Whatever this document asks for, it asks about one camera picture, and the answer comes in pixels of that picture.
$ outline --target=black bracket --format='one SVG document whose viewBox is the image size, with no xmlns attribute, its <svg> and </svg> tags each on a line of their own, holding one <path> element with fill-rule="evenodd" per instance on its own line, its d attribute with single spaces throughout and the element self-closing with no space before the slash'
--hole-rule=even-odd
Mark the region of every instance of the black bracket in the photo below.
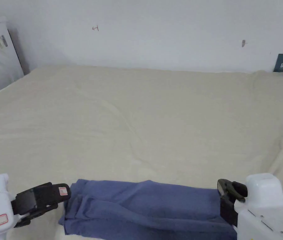
<svg viewBox="0 0 283 240">
<path fill-rule="evenodd" d="M 58 204 L 71 198 L 71 190 L 65 183 L 51 182 L 33 187 L 16 195 L 11 202 L 14 215 L 26 215 L 15 226 L 23 227 L 31 223 L 31 219 L 58 208 Z"/>
</svg>

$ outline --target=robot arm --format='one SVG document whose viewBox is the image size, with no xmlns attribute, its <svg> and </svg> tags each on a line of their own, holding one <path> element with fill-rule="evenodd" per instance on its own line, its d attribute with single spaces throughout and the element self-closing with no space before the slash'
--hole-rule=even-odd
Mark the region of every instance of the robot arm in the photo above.
<svg viewBox="0 0 283 240">
<path fill-rule="evenodd" d="M 250 175 L 246 185 L 219 179 L 220 214 L 238 240 L 283 240 L 283 190 L 269 173 Z"/>
<path fill-rule="evenodd" d="M 0 174 L 0 240 L 7 231 L 29 225 L 31 219 L 58 208 L 58 203 L 71 197 L 67 184 L 46 183 L 17 194 L 7 191 L 8 175 Z"/>
</svg>

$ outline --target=folded blue cloth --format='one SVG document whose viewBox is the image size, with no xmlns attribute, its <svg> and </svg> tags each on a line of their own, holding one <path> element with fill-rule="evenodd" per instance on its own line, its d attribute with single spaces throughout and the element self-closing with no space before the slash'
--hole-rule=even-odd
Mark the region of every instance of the folded blue cloth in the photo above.
<svg viewBox="0 0 283 240">
<path fill-rule="evenodd" d="M 216 189 L 152 181 L 87 181 L 71 186 L 59 223 L 65 234 L 106 240 L 236 240 L 220 217 Z"/>
</svg>

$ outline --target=white wall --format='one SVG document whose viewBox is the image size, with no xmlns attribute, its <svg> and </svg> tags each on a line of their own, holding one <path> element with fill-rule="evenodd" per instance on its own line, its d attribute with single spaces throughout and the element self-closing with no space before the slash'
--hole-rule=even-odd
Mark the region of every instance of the white wall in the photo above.
<svg viewBox="0 0 283 240">
<path fill-rule="evenodd" d="M 283 0 L 0 0 L 0 15 L 26 72 L 47 64 L 272 71 L 283 53 Z"/>
</svg>

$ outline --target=bed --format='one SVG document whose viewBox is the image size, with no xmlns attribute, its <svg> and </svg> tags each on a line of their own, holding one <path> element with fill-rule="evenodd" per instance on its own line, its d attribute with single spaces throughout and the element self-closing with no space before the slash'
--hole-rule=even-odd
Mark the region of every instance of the bed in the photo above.
<svg viewBox="0 0 283 240">
<path fill-rule="evenodd" d="M 283 185 L 283 73 L 57 66 L 0 91 L 0 173 L 18 193 L 78 178 L 215 188 L 270 172 Z M 81 239 L 62 207 L 8 239 Z"/>
</svg>

